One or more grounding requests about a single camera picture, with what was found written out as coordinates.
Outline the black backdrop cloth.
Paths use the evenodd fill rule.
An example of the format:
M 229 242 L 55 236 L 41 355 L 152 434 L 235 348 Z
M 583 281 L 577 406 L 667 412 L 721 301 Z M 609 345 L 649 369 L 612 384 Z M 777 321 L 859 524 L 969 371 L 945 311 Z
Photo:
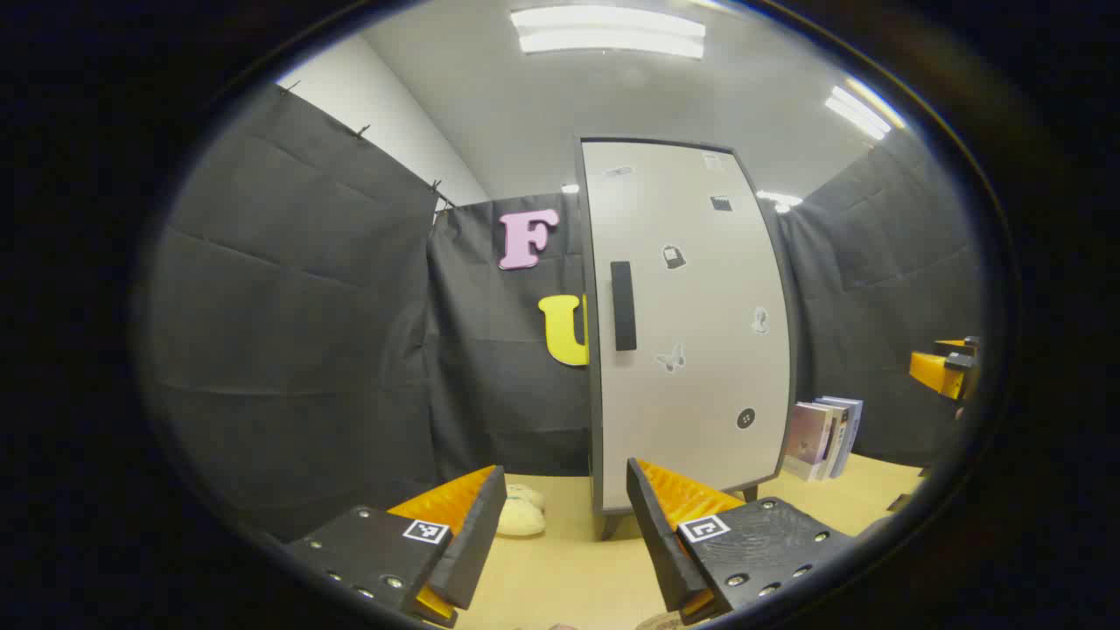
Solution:
M 151 254 L 144 339 L 164 421 L 225 510 L 291 539 L 489 464 L 592 476 L 592 369 L 551 355 L 536 306 L 591 295 L 579 200 L 435 203 L 280 87 L 193 167 Z M 853 393 L 871 404 L 857 454 L 931 466 L 959 426 L 903 368 L 991 312 L 948 176 L 899 136 L 760 219 L 793 332 L 781 382 Z

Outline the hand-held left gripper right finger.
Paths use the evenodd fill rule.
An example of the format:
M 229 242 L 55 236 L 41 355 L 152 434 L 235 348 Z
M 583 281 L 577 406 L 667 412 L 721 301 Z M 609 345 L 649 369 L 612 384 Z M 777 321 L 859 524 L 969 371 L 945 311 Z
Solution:
M 641 458 L 626 462 L 626 490 L 668 613 L 684 626 L 752 615 L 855 545 L 784 500 L 745 502 Z

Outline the large ceiling light panel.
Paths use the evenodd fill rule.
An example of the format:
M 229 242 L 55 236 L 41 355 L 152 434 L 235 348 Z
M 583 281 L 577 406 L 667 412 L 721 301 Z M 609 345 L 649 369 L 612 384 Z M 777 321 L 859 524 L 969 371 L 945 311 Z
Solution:
M 513 10 L 508 20 L 524 53 L 619 49 L 690 61 L 704 56 L 704 24 L 651 10 L 616 4 L 544 4 Z

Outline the black cabinet door handle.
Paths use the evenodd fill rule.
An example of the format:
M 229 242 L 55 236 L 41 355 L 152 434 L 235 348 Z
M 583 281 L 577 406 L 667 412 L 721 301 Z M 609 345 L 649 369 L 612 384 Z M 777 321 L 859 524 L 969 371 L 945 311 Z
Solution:
M 634 282 L 629 262 L 609 263 L 612 271 L 613 339 L 617 352 L 637 348 Z

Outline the cream plush toy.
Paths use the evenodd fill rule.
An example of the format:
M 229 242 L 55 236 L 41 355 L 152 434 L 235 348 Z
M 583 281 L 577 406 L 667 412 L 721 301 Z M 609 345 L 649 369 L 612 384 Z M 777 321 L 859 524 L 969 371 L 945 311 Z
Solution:
M 507 484 L 507 501 L 501 508 L 497 535 L 532 537 L 547 528 L 544 495 L 524 484 Z

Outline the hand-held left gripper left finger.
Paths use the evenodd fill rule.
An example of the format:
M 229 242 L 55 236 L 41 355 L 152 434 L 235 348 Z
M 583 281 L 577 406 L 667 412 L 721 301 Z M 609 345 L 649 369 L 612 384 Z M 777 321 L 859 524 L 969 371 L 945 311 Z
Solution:
M 284 558 L 361 605 L 452 629 L 472 606 L 505 502 L 505 470 L 489 465 L 389 509 L 349 507 L 287 543 Z

